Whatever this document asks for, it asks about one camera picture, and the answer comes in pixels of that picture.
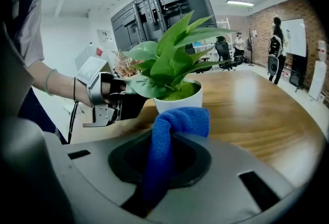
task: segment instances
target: blue towel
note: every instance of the blue towel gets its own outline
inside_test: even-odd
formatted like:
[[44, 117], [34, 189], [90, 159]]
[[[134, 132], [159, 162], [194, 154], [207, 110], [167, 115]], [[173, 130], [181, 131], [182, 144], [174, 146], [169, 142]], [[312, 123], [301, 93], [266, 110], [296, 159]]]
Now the blue towel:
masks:
[[143, 174], [142, 199], [154, 208], [169, 188], [174, 174], [174, 156], [170, 132], [184, 132], [202, 137], [209, 135], [210, 115], [205, 108], [183, 107], [165, 111], [154, 122], [148, 162]]

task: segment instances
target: white flower pot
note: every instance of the white flower pot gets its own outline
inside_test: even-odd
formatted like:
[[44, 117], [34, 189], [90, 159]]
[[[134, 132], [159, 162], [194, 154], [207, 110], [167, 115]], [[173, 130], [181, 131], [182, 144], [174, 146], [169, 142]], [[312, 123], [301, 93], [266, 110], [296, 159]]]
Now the white flower pot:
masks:
[[202, 107], [202, 95], [203, 95], [202, 84], [200, 82], [198, 82], [196, 80], [192, 80], [192, 79], [184, 79], [184, 81], [196, 83], [196, 84], [200, 85], [200, 90], [192, 96], [189, 96], [185, 99], [176, 100], [176, 101], [163, 101], [163, 100], [153, 98], [159, 114], [164, 111], [175, 109], [175, 108], [180, 108], [180, 107]]

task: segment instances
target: bracelet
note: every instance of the bracelet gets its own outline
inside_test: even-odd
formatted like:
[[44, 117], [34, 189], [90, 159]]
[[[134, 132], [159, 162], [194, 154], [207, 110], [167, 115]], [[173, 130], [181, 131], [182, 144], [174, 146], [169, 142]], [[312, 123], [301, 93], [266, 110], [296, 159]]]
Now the bracelet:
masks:
[[73, 83], [73, 100], [76, 101], [76, 77], [74, 77]]
[[46, 78], [46, 81], [45, 81], [45, 92], [48, 93], [48, 95], [50, 95], [50, 96], [52, 96], [52, 94], [48, 91], [48, 80], [49, 80], [49, 77], [50, 77], [54, 72], [57, 72], [57, 70], [56, 70], [56, 69], [52, 69], [52, 70], [49, 72], [49, 74], [48, 74], [48, 76], [47, 76], [47, 78]]

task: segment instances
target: brick wall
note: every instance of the brick wall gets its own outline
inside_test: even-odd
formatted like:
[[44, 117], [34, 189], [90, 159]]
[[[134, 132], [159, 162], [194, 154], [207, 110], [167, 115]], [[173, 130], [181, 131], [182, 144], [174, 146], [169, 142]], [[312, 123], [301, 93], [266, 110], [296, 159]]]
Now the brick wall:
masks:
[[[217, 21], [226, 21], [228, 19], [230, 23], [230, 28], [235, 30], [236, 32], [242, 33], [242, 38], [244, 41], [247, 41], [249, 37], [249, 17], [245, 16], [215, 16]], [[232, 33], [233, 41], [236, 38], [236, 33]], [[250, 52], [245, 50], [245, 56], [250, 59]]]
[[[263, 66], [267, 65], [268, 41], [272, 29], [274, 17], [279, 17], [282, 21], [303, 18], [305, 22], [306, 44], [307, 44], [307, 70], [305, 85], [310, 87], [313, 78], [314, 65], [317, 57], [318, 41], [325, 40], [328, 43], [325, 31], [308, 0], [289, 0], [275, 6], [264, 9], [248, 17], [240, 16], [217, 16], [216, 19], [229, 18], [231, 29], [243, 33], [247, 36], [249, 27], [251, 30], [257, 30], [258, 36], [252, 39], [253, 54], [252, 59], [255, 63]], [[292, 56], [287, 55], [286, 64], [291, 65]], [[327, 53], [327, 64], [329, 65], [329, 48]], [[329, 68], [326, 73], [323, 90], [329, 97]]]

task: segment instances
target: floor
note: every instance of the floor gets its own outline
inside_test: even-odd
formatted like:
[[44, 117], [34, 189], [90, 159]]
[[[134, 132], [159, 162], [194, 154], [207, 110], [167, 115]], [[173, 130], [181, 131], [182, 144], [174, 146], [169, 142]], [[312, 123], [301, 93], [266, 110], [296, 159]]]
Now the floor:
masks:
[[[249, 66], [248, 64], [239, 65], [235, 71], [245, 71], [252, 70], [253, 72], [269, 78], [266, 68], [254, 65]], [[222, 71], [219, 67], [213, 71]], [[323, 134], [326, 137], [326, 140], [329, 142], [328, 129], [329, 129], [329, 109], [323, 104], [319, 103], [308, 96], [307, 90], [299, 90], [295, 92], [296, 87], [289, 83], [285, 78], [281, 78], [278, 86], [283, 89], [287, 94], [294, 98], [315, 120]]]

